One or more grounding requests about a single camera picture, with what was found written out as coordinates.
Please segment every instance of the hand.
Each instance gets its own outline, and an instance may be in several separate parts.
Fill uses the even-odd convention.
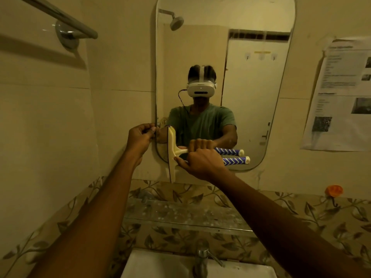
[[[178,146],[180,149],[187,149],[185,146]],[[217,147],[217,143],[214,140],[209,139],[193,139],[189,142],[189,152],[196,151],[197,149],[214,149]]]
[[[142,156],[150,146],[156,132],[155,124],[142,124],[129,130],[128,143],[124,156],[134,158],[136,166],[142,162]]]
[[[178,165],[191,175],[203,181],[214,183],[220,173],[229,172],[225,168],[221,156],[214,149],[188,150],[187,161],[174,157]]]

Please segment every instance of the blue and white grip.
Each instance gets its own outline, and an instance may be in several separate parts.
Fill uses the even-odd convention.
[[[250,158],[249,157],[223,158],[223,162],[225,166],[248,164],[250,163]]]
[[[232,156],[244,156],[245,152],[243,149],[223,149],[223,148],[215,148],[216,152],[218,152],[220,155],[232,155]]]

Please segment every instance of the person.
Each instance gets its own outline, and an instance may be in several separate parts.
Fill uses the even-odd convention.
[[[189,84],[200,80],[200,68],[194,65],[189,69]],[[204,79],[215,85],[216,73],[212,66],[204,66]],[[237,128],[233,112],[227,107],[211,104],[210,97],[202,95],[193,97],[192,105],[175,107],[170,111],[167,126],[174,127],[177,146],[185,148],[191,140],[206,139],[214,147],[234,148],[237,144]],[[167,142],[167,127],[158,129],[157,142]]]
[[[50,246],[29,278],[102,278],[119,236],[131,177],[154,136],[154,124],[129,131],[126,149],[102,189]],[[218,187],[253,229],[272,257],[294,278],[370,278],[364,268],[227,168],[208,140],[189,148],[188,162],[175,158],[195,177]]]

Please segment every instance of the ventilation grille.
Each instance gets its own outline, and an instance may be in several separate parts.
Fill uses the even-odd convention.
[[[229,39],[264,40],[265,33],[265,40],[267,41],[288,42],[290,39],[290,33],[288,32],[252,31],[240,29],[230,29]]]

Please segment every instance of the sink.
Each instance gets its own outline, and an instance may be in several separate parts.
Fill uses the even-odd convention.
[[[133,249],[121,278],[193,278],[194,257],[184,257],[171,253],[153,252],[144,249]],[[209,259],[208,278],[277,278],[271,266],[224,261],[221,267]]]

